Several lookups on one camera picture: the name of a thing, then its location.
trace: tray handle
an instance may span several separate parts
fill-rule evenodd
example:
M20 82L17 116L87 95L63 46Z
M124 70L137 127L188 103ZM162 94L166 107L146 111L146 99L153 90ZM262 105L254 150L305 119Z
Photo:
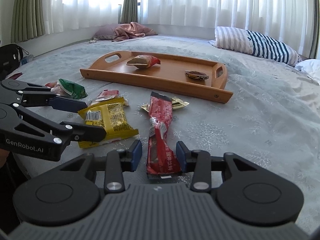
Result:
M211 87L224 89L228 81L228 70L226 65L217 63L212 68L212 80Z
M116 59L111 62L106 62L106 58L117 55L119 59ZM98 69L98 70L106 70L106 68L111 67L119 62L122 62L132 56L131 51L114 51L110 52L100 58L98 58L89 68Z

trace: white pillow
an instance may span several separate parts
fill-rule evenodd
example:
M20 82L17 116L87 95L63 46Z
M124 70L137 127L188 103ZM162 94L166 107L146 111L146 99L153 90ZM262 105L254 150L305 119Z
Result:
M219 49L272 59L292 67L301 61L299 54L290 46L261 33L221 26L216 27L214 33L216 39L209 43Z
M294 67L296 70L305 73L313 80L320 84L320 60L319 59L306 59L299 62Z

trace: gray ribbed surface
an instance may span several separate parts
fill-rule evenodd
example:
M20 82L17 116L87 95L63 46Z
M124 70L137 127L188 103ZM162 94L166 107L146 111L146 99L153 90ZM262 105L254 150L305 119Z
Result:
M184 184L153 184L131 185L124 193L107 195L90 216L68 226L23 223L10 239L305 240L307 236L293 223L262 229L243 225L227 217L208 194L191 192Z

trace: human hand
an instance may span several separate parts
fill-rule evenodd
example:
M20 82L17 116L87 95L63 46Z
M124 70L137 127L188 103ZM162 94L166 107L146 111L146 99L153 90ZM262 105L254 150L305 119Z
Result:
M5 164L10 152L0 149L0 168Z

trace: green snack package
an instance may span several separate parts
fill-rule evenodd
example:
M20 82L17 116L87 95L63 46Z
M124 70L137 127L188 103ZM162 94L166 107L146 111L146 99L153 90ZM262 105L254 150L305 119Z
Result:
M85 92L85 88L77 83L62 78L58 79L57 82L73 99L82 99L88 96Z

